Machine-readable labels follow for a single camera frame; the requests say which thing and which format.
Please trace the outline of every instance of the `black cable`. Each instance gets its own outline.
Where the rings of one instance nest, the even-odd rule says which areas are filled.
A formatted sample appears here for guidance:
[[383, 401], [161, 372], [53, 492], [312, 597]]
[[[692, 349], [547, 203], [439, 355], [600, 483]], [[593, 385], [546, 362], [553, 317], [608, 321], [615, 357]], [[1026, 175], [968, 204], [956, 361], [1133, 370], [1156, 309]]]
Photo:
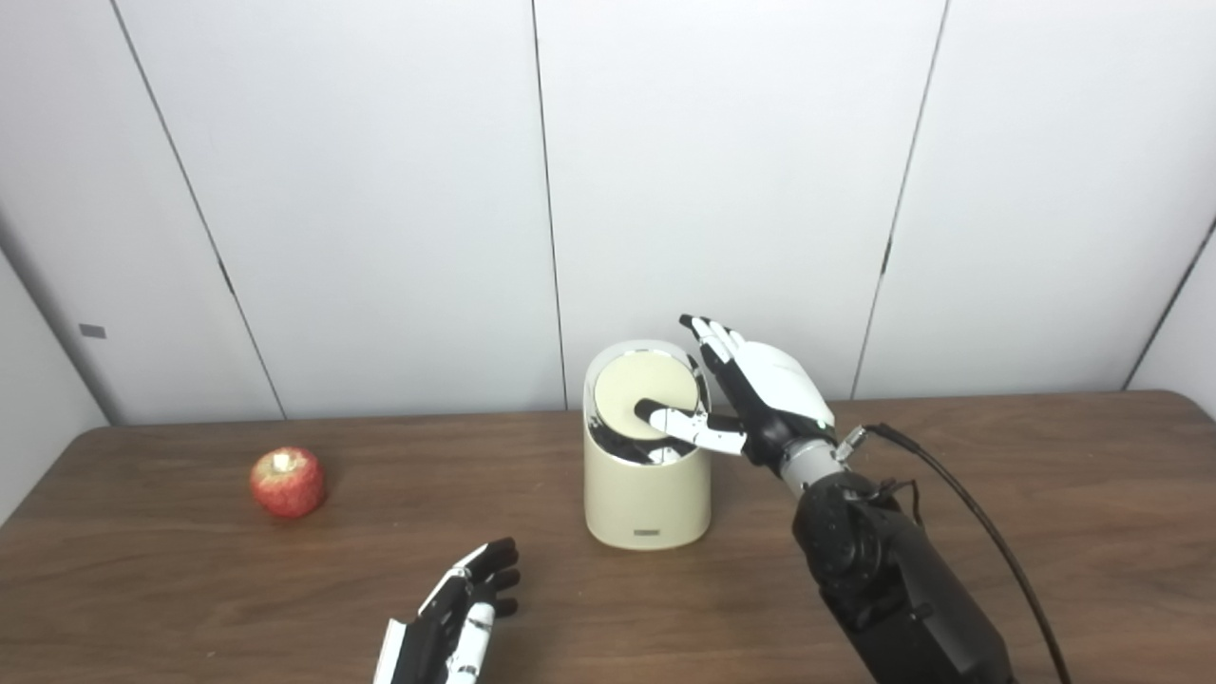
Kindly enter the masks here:
[[1030, 587], [1030, 579], [1026, 577], [1025, 571], [1021, 570], [1021, 564], [1019, 564], [1018, 559], [1013, 555], [1013, 550], [1004, 543], [1004, 538], [1001, 537], [996, 525], [992, 523], [992, 520], [990, 520], [987, 514], [984, 512], [984, 509], [980, 508], [979, 503], [967, 492], [967, 488], [963, 487], [962, 482], [956, 480], [955, 476], [946, 470], [946, 466], [941, 465], [941, 462], [938, 461], [933, 454], [924, 450], [921, 444], [913, 442], [907, 434], [903, 434], [885, 422], [879, 425], [867, 425], [865, 428], [867, 432], [872, 432], [883, 439], [886, 439], [893, 444], [897, 444], [919, 456], [921, 460], [931, 467], [933, 471], [936, 472], [946, 482], [946, 484], [955, 490], [956, 494], [958, 494], [958, 498], [967, 504], [967, 508], [970, 509], [975, 518], [984, 526], [984, 531], [992, 538], [992, 543], [996, 544], [997, 550], [1000, 550], [1001, 555], [1004, 556], [1004, 562], [1009, 565], [1009, 570], [1013, 571], [1014, 579], [1017, 579], [1018, 585], [1021, 587], [1021, 593], [1025, 594], [1026, 602], [1030, 604], [1030, 612], [1035, 613], [1035, 621], [1038, 622], [1038, 629], [1043, 633], [1043, 640], [1047, 641], [1047, 651], [1052, 655], [1052, 663], [1055, 665], [1055, 673], [1059, 675], [1060, 683], [1073, 684], [1073, 678], [1068, 673], [1068, 666], [1064, 663], [1064, 654], [1060, 652], [1060, 645], [1055, 641], [1055, 633], [1052, 632], [1052, 626], [1047, 621], [1047, 613], [1043, 612], [1043, 606], [1038, 602], [1038, 596], [1035, 595], [1034, 588]]

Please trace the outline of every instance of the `round lid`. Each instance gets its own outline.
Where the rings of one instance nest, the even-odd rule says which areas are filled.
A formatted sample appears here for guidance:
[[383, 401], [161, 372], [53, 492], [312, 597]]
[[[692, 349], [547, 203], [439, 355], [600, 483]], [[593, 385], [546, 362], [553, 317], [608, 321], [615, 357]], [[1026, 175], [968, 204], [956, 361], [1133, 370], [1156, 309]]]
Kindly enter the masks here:
[[679, 409], [697, 408], [697, 380], [679, 360], [662, 352], [636, 351], [608, 363], [596, 379], [596, 413], [613, 432], [630, 439], [663, 439], [666, 434], [634, 414], [638, 399]]

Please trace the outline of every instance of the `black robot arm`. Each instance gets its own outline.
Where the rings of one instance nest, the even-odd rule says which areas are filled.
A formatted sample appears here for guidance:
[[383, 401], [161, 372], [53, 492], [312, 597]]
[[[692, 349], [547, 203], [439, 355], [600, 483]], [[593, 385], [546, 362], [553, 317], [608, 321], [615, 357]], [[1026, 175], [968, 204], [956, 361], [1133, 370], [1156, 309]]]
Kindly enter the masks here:
[[854, 473], [803, 493], [794, 538], [878, 684], [1012, 684], [1004, 640], [924, 531]]

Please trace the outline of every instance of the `apple stem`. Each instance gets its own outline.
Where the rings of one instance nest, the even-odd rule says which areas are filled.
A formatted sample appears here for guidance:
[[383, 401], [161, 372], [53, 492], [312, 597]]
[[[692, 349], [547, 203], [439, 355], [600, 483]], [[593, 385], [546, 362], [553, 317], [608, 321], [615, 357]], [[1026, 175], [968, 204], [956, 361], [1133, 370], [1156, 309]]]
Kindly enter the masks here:
[[275, 472], [287, 472], [292, 469], [292, 455], [280, 452], [270, 456], [270, 467], [275, 469]]

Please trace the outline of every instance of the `wooden table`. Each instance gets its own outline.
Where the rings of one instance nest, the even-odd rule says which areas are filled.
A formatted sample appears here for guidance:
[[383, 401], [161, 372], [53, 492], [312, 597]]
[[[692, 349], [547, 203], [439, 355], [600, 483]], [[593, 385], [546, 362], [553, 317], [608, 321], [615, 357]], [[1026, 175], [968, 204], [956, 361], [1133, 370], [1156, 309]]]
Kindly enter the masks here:
[[[1167, 393], [844, 402], [935, 452], [985, 505], [1052, 617], [1076, 682], [1216, 677], [1216, 426]], [[253, 459], [311, 447], [332, 494], [281, 522]], [[917, 477], [929, 534], [1009, 644], [1053, 682], [992, 544], [911, 456], [871, 442], [872, 477]], [[573, 413], [102, 428], [0, 528], [0, 682], [366, 683], [409, 617], [477, 544], [522, 548], [523, 609], [488, 684], [862, 684], [766, 471], [715, 464], [698, 543], [626, 553], [582, 523]]]

